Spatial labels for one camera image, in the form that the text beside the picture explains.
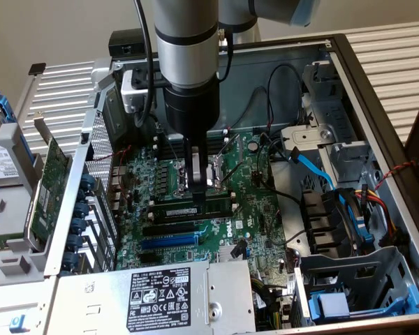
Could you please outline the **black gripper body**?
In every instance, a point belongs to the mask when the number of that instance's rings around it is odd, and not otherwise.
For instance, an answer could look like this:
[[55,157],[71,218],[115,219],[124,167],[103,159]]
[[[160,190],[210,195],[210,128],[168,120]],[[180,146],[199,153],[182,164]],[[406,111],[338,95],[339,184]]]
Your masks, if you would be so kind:
[[204,136],[218,121],[219,79],[191,89],[163,89],[168,124],[183,136]]

